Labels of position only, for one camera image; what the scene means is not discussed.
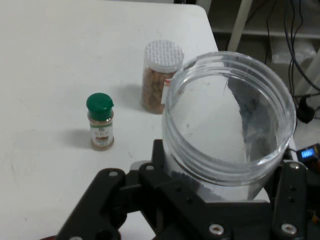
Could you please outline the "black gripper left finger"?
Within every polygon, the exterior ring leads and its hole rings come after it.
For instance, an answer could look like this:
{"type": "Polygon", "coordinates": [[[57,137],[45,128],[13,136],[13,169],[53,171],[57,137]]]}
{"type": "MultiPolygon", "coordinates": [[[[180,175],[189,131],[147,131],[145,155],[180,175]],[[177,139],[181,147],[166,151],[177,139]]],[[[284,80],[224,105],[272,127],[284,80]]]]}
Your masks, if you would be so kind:
{"type": "Polygon", "coordinates": [[[58,240],[118,240],[127,215],[141,212],[157,240],[205,240],[206,203],[163,169],[163,142],[153,142],[151,162],[128,173],[101,170],[57,234],[58,240]]]}

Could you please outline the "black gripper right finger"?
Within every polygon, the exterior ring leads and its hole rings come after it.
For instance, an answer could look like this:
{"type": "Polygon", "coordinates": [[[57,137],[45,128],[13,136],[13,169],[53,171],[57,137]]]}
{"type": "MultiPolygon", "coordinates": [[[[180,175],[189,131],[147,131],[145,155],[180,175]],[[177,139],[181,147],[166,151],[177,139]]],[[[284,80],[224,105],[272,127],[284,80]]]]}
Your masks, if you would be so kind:
{"type": "Polygon", "coordinates": [[[286,161],[276,171],[270,199],[272,220],[267,240],[320,238],[320,175],[302,163],[286,161]]]}

